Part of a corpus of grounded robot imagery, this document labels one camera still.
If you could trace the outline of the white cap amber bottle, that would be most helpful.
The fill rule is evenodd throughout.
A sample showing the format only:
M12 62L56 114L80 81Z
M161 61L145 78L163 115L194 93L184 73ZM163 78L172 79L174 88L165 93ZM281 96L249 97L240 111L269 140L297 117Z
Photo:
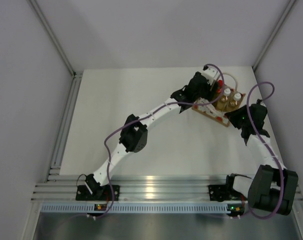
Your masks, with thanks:
M226 108L226 111L227 112L232 112L234 111L238 104L239 104L239 101L242 99L242 95L238 92L236 93L233 98L230 100L230 102L228 103L227 105L227 108Z
M231 89L226 88L223 91L222 97L217 101L215 109L217 111L223 111L225 109L226 104L228 103L229 96L231 95Z

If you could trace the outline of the red cap yellow bottle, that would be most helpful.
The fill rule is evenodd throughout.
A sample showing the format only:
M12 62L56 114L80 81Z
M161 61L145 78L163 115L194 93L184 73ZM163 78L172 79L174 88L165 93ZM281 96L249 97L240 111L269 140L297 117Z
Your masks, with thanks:
M217 80L216 82L217 82L216 93L219 95L221 93L224 82L221 79Z

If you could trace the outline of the canvas bag with watermelon print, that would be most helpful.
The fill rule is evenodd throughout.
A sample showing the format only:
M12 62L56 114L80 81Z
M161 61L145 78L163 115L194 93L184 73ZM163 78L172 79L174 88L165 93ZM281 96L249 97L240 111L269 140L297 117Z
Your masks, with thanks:
M231 94L230 94L230 96L229 96L229 98L228 98L228 102L227 102L227 104L226 104L224 110L223 110L223 111L216 110L217 101L218 101L222 96L221 96L217 101L213 102L212 104L208 104L208 105L205 105L205 106L194 105L194 106L192 107L192 109L193 109L194 111L196 111L196 112L198 112L198 113L200 113L200 114L202 114L202 115L204 115L204 116L206 116L206 117L208 117L208 118L210 118L210 119L212 119L212 120L214 120L214 121L220 123L221 125L223 125L223 126L225 126L225 127L228 127L228 126L230 125L230 121L229 121L229 120L227 119L227 117L225 116L225 113L230 112L230 111L227 111L227 106L228 106L229 102L231 101L231 99L233 98L233 96L234 96L236 93L240 93L240 94L242 95L242 98L241 98L241 100L239 101L238 106L237 106L236 109L235 109L235 110L237 110L237 109L240 107L242 101L244 100L246 94L245 94L245 93L241 93L241 92L238 91L239 83L238 83L237 78L236 78L234 75L232 75L232 74L230 74L230 73L228 73L228 72L223 72L222 74L223 74L224 77L228 76L228 77L232 78L233 81L234 81L234 83L235 83L235 86L234 86L234 87L231 87L231 86L228 86L228 85L223 85L223 87L221 88L221 92L224 92L224 89L226 89L226 88L229 88L229 89L231 90ZM213 86L213 92L214 92L213 100L216 99L216 98L220 95L220 94L217 94L217 93L216 93L217 87L218 87L218 86L217 86L217 81L218 81L218 80L222 80L221 77L219 77L216 81L214 81L214 86Z

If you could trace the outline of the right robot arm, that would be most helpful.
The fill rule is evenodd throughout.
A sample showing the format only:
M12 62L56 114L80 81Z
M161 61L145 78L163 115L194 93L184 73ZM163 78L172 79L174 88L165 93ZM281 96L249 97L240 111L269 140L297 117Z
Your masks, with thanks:
M224 193L231 199L243 195L252 209L287 216L292 210L299 177L278 160L270 135L264 129L267 113L266 106L258 100L225 114L241 131L240 136L258 169L253 178L237 173L228 175Z

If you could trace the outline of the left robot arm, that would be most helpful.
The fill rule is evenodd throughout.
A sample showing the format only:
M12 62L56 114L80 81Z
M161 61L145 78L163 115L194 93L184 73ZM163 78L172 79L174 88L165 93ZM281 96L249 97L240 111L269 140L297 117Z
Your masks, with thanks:
M212 84L212 79L196 72L187 85L174 91L161 105L140 116L129 115L125 124L105 139L108 158L99 169L86 176L87 194L94 200L101 199L117 166L147 145L149 131L168 117L191 108L197 99L209 97Z

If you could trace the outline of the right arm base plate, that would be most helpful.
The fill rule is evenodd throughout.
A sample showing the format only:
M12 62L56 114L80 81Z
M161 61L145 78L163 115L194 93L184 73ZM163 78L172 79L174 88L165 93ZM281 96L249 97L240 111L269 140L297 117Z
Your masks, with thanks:
M226 184L211 184L208 186L210 201L240 201L241 194Z

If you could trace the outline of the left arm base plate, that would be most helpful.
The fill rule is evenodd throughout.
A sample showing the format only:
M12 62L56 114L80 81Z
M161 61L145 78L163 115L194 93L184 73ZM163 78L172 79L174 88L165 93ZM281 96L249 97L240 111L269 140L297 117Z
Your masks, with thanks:
M77 187L76 201L111 201L113 193L109 185L100 187L96 193L91 193L86 185Z

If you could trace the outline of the aluminium rail frame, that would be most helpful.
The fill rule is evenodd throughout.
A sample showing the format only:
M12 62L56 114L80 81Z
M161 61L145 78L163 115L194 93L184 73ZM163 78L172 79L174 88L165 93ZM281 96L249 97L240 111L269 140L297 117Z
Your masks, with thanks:
M62 140L45 183L35 186L35 202L73 202L84 176L108 157L106 138L128 115L164 103L188 84L197 67L86 69ZM270 143L277 157L274 137ZM122 202L209 200L208 186L235 173L252 178L258 170L241 132L193 109L172 115L149 130L146 147L117 166L112 182Z

